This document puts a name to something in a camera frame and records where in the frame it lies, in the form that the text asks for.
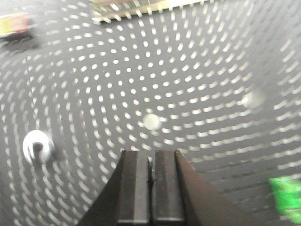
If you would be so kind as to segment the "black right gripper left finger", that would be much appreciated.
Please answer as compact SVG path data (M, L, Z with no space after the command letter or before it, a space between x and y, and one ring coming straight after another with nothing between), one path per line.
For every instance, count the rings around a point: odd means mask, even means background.
M122 151L104 189L79 226L149 226L150 163L143 151Z

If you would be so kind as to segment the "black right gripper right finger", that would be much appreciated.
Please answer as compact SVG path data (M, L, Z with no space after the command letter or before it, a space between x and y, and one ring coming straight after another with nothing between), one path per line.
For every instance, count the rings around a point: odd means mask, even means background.
M178 151L155 152L152 179L155 226L256 225L253 216L216 192Z

